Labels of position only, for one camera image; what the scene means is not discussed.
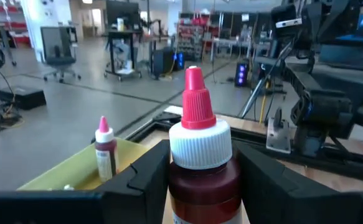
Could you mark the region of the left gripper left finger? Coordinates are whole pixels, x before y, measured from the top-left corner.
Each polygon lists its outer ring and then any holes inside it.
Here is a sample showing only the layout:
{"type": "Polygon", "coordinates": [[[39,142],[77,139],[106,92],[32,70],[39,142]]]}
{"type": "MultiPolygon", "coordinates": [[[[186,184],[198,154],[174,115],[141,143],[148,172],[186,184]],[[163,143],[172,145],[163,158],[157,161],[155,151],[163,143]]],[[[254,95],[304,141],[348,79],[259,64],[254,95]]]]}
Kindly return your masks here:
{"type": "Polygon", "coordinates": [[[166,204],[169,164],[169,141],[162,140],[124,171],[97,187],[103,193],[101,223],[161,223],[166,204]]]}

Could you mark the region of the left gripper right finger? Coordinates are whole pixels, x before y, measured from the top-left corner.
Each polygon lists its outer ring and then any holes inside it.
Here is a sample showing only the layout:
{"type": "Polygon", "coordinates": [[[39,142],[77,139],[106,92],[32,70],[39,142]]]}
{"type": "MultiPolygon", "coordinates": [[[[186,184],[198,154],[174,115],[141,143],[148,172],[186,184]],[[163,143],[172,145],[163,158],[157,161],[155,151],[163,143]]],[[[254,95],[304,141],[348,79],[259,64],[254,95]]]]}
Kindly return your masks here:
{"type": "Polygon", "coordinates": [[[361,198],[311,180],[243,143],[233,143],[251,223],[359,223],[361,198]]]}

